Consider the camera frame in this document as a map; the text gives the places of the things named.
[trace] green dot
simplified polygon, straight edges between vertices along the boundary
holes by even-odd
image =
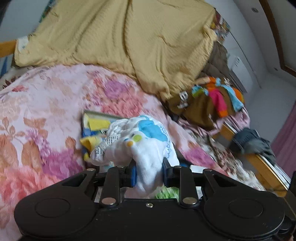
[[[142,140],[142,136],[141,136],[141,135],[135,135],[135,136],[133,137],[133,140],[134,140],[135,142],[138,142],[138,141]]]

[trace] clothing label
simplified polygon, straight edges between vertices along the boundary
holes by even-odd
[[[104,155],[106,149],[108,146],[110,146],[113,142],[117,141],[119,139],[120,135],[114,135],[106,138],[104,141],[102,141],[96,148],[96,156],[95,159],[100,159],[102,155]]]
[[[107,131],[108,131],[108,129],[101,129],[101,130],[100,130],[100,132],[101,132],[102,134],[104,134],[104,135],[107,135]]]
[[[184,102],[184,103],[181,103],[181,104],[177,105],[178,109],[183,109],[183,108],[185,108],[187,106],[188,106],[187,102]]]
[[[179,94],[182,101],[186,101],[188,99],[188,94],[186,91],[183,91]]]
[[[29,42],[28,36],[17,39],[18,51],[21,52],[27,46],[28,42]]]

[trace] yellow comforter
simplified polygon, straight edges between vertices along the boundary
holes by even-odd
[[[98,64],[170,98],[192,85],[216,34],[202,0],[59,0],[15,50],[18,66]]]

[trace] air conditioner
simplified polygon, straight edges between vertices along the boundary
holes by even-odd
[[[228,67],[234,85],[242,93],[249,93],[252,89],[253,80],[242,60],[237,56],[229,55]]]

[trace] blue pattern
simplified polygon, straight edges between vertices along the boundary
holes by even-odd
[[[165,130],[165,128],[164,127],[160,127],[161,128],[161,130],[167,135],[167,137],[168,137],[168,133],[166,132],[166,130]],[[171,140],[169,140],[168,142],[167,142],[167,145],[166,145],[166,148],[167,148],[167,151],[168,151],[168,155],[167,156],[165,156],[167,159],[169,159],[169,157],[170,157],[170,153],[172,152],[172,150],[171,150],[171,148],[170,148],[170,144],[171,144]]]
[[[147,116],[140,117],[145,117],[147,119],[139,121],[139,131],[143,132],[149,138],[155,138],[163,142],[168,141],[167,136],[161,132],[159,126],[155,125]]]
[[[195,85],[191,88],[191,94],[194,95],[198,90],[203,89],[203,92],[206,96],[209,95],[209,91],[206,88],[201,87],[200,85]]]

